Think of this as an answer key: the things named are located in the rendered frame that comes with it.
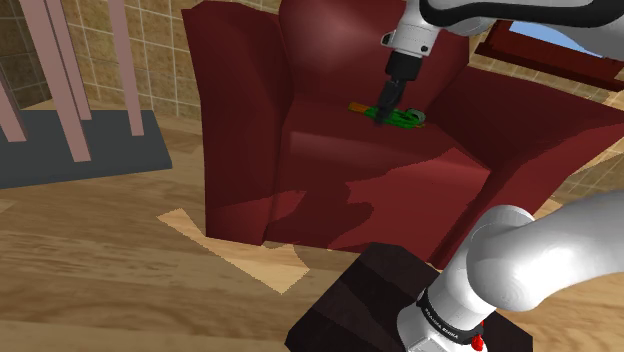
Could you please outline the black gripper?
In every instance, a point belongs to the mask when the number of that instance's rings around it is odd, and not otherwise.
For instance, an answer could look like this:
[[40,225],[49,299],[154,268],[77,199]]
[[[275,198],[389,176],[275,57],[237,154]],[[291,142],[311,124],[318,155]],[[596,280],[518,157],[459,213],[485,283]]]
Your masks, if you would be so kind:
[[400,103],[405,86],[410,81],[415,81],[421,69],[421,58],[392,51],[385,67],[385,73],[389,79],[378,98],[377,112],[374,122],[383,124]]

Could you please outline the dark red framed window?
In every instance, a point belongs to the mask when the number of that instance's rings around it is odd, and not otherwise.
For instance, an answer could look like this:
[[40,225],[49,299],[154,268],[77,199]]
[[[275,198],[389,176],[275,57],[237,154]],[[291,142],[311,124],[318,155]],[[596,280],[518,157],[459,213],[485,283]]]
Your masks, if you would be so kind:
[[624,61],[601,58],[511,30],[513,22],[497,21],[475,53],[552,74],[608,91],[624,90],[616,76]]

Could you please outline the pink legged frame on grey base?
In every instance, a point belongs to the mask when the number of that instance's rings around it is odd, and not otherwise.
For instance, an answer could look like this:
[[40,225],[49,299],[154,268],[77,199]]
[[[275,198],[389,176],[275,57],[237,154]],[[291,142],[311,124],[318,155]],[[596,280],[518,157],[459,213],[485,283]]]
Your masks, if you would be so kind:
[[108,0],[125,107],[92,111],[61,0],[0,0],[8,23],[31,36],[51,110],[21,110],[0,65],[0,189],[169,169],[153,112],[138,100],[124,0]]

